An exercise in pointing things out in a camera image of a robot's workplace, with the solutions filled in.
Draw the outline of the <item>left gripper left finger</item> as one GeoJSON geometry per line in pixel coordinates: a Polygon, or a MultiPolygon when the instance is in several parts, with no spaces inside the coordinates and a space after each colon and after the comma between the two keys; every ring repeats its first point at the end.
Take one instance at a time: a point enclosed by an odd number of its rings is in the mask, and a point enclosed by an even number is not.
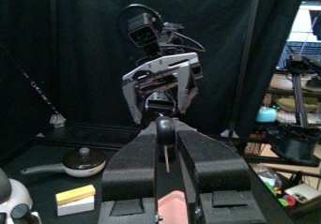
{"type": "Polygon", "coordinates": [[[155,123],[112,156],[101,176],[97,224],[155,224],[155,123]]]}

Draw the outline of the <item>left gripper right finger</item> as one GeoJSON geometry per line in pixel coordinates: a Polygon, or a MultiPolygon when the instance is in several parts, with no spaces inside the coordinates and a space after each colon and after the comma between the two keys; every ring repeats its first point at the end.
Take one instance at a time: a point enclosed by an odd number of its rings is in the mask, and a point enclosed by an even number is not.
{"type": "Polygon", "coordinates": [[[190,224],[267,224],[245,159],[183,122],[175,128],[190,224]]]}

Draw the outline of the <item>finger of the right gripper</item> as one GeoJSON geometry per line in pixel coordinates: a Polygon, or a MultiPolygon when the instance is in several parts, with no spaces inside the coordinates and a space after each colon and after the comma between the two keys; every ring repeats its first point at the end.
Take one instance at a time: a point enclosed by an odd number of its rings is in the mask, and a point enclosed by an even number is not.
{"type": "Polygon", "coordinates": [[[123,89],[123,95],[128,104],[132,121],[135,124],[140,124],[142,113],[138,108],[135,84],[132,82],[124,82],[121,89],[123,89]]]}
{"type": "Polygon", "coordinates": [[[194,77],[191,74],[191,66],[184,63],[178,68],[178,111],[184,113],[191,104],[191,100],[196,95],[196,88],[191,87],[194,77]]]}

